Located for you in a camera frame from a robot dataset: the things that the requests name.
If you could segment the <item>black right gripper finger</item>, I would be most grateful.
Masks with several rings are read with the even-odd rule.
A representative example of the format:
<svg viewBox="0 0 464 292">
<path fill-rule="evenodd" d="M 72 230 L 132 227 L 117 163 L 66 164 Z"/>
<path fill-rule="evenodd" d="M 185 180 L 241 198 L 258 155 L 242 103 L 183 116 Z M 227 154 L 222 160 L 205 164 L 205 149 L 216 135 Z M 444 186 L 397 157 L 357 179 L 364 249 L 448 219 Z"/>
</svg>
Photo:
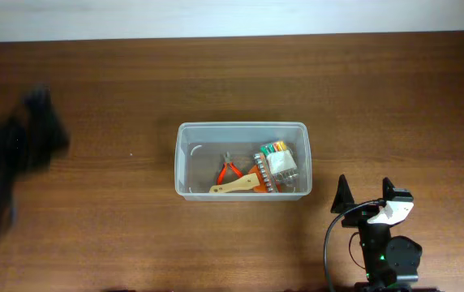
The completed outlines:
<svg viewBox="0 0 464 292">
<path fill-rule="evenodd" d="M 382 182 L 383 199 L 385 201 L 407 202 L 414 201 L 413 195 L 404 188 L 395 187 L 389 178 L 384 178 Z"/>
<path fill-rule="evenodd" d="M 356 205 L 350 191 L 346 176 L 341 174 L 338 179 L 337 192 L 333 200 L 331 213 L 340 214 Z"/>
</svg>

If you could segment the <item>pack of AA batteries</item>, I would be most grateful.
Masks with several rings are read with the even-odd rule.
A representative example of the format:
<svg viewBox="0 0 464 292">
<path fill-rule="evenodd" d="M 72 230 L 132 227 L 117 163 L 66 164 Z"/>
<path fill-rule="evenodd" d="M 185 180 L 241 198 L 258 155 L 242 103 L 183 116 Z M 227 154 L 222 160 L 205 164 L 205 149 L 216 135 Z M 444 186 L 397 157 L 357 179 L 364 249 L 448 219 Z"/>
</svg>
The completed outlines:
<svg viewBox="0 0 464 292">
<path fill-rule="evenodd" d="M 292 150 L 287 144 L 283 140 L 278 140 L 261 145 L 260 151 L 265 156 L 276 184 L 293 187 L 299 177 L 299 171 Z"/>
</svg>

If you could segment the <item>orange scraper wooden handle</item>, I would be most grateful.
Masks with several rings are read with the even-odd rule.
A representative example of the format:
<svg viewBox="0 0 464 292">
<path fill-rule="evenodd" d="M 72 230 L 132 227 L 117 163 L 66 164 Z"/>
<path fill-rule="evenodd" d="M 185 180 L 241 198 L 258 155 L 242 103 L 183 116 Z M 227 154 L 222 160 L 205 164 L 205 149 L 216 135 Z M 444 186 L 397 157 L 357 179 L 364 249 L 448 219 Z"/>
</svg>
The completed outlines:
<svg viewBox="0 0 464 292">
<path fill-rule="evenodd" d="M 253 170 L 255 165 L 250 171 L 243 175 L 241 178 L 221 185 L 214 185 L 210 187 L 209 193 L 230 193 L 234 191 L 253 191 L 254 187 L 260 185 L 260 181 L 256 172 Z"/>
</svg>

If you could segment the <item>red handled cutting pliers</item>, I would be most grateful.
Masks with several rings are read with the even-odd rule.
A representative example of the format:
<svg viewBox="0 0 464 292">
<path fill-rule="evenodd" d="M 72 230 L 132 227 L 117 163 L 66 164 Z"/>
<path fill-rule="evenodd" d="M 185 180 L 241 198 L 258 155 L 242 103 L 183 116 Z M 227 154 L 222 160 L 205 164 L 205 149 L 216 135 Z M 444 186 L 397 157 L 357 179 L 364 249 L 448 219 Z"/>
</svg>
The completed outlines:
<svg viewBox="0 0 464 292">
<path fill-rule="evenodd" d="M 235 164 L 231 161 L 231 156 L 229 152 L 226 152 L 223 155 L 223 166 L 221 168 L 221 171 L 219 175 L 217 176 L 217 184 L 221 185 L 223 183 L 223 180 L 226 176 L 226 173 L 228 170 L 232 170 L 233 173 L 237 176 L 237 178 L 241 178 L 243 176 L 243 173 L 241 172 L 240 169 L 238 169 Z"/>
</svg>

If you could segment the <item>clear plastic storage box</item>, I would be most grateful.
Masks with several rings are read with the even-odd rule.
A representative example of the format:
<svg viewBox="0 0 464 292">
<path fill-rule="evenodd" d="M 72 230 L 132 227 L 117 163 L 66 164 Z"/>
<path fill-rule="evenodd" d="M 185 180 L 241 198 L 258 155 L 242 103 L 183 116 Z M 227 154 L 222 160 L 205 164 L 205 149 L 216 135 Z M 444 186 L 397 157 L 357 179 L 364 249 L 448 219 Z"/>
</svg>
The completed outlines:
<svg viewBox="0 0 464 292">
<path fill-rule="evenodd" d="M 223 155 L 243 175 L 256 165 L 253 155 L 260 146 L 283 140 L 292 150 L 299 177 L 293 187 L 278 185 L 278 193 L 234 191 L 209 193 L 217 185 Z M 222 184 L 238 179 L 228 170 Z M 187 122 L 178 129 L 174 167 L 175 190 L 195 201 L 299 200 L 312 189 L 311 149 L 306 126 L 301 122 Z"/>
</svg>

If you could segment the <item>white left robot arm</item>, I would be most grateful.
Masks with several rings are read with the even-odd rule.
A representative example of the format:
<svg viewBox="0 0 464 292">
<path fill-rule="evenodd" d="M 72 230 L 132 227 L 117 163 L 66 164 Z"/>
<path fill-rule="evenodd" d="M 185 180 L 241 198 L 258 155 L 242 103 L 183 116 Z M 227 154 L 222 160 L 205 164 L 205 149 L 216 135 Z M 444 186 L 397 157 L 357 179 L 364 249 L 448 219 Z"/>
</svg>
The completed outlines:
<svg viewBox="0 0 464 292">
<path fill-rule="evenodd" d="M 47 87 L 33 89 L 0 122 L 0 237 L 15 221 L 13 188 L 18 177 L 50 166 L 70 139 Z"/>
</svg>

